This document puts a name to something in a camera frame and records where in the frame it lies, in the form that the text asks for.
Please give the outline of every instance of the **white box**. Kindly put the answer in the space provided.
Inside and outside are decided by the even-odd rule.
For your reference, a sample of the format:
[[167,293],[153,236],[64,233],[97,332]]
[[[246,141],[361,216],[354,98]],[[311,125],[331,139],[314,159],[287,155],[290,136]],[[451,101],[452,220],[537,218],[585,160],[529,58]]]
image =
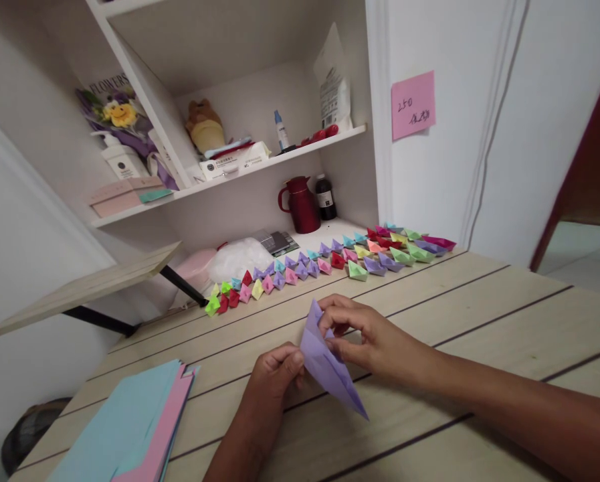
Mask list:
[[268,160],[268,150],[262,141],[249,147],[220,156],[212,161],[200,161],[201,170],[207,181],[223,176],[225,173],[233,173],[240,169],[248,169],[252,165]]

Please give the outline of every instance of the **stack of paper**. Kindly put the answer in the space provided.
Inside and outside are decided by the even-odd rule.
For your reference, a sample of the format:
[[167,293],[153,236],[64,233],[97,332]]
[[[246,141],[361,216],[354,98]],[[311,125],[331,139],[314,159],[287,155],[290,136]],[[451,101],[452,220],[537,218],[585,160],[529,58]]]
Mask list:
[[173,360],[123,379],[48,481],[163,480],[198,371]]

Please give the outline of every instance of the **tissue box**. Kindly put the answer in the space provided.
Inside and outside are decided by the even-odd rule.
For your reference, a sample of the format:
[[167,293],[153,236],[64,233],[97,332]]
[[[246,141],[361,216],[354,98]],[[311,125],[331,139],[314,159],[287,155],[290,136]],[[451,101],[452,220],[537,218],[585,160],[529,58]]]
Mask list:
[[148,192],[161,191],[166,186],[158,177],[131,177],[97,189],[88,200],[100,218],[141,206],[139,196]]
[[211,161],[200,161],[201,170],[207,181],[221,177],[224,173],[248,169],[252,165],[268,160],[270,151],[263,142],[226,153]]

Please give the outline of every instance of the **hand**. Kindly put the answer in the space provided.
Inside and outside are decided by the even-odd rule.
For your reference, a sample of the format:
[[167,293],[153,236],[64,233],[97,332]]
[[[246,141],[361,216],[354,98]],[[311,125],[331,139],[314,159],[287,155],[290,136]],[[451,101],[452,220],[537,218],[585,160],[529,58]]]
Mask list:
[[[331,328],[335,338],[326,340],[329,349],[344,362],[408,386],[426,388],[440,353],[416,340],[370,306],[342,295],[331,295],[318,304],[324,310],[319,328]],[[360,330],[362,345],[342,338],[350,329]]]
[[233,423],[262,460],[271,453],[280,430],[286,389],[294,380],[301,388],[303,377],[304,356],[290,342],[260,355],[255,362]]

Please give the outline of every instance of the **table leg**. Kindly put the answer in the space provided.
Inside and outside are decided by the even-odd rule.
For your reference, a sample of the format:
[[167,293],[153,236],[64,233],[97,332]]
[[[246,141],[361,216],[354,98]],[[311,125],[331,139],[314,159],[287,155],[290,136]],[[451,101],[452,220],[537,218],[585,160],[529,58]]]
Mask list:
[[166,278],[168,281],[173,283],[177,288],[181,289],[184,293],[189,295],[193,300],[197,301],[199,306],[204,307],[208,305],[208,300],[204,298],[199,292],[193,288],[191,285],[187,283],[187,281],[179,276],[177,272],[172,269],[170,266],[166,265],[160,271],[160,273]]
[[96,325],[101,328],[116,331],[117,333],[125,335],[126,338],[131,336],[139,328],[138,325],[129,325],[127,323],[124,323],[123,321],[111,318],[93,309],[86,308],[85,306],[80,306],[64,311],[64,315],[68,315],[81,321],[85,321],[87,323],[90,323],[91,325]]

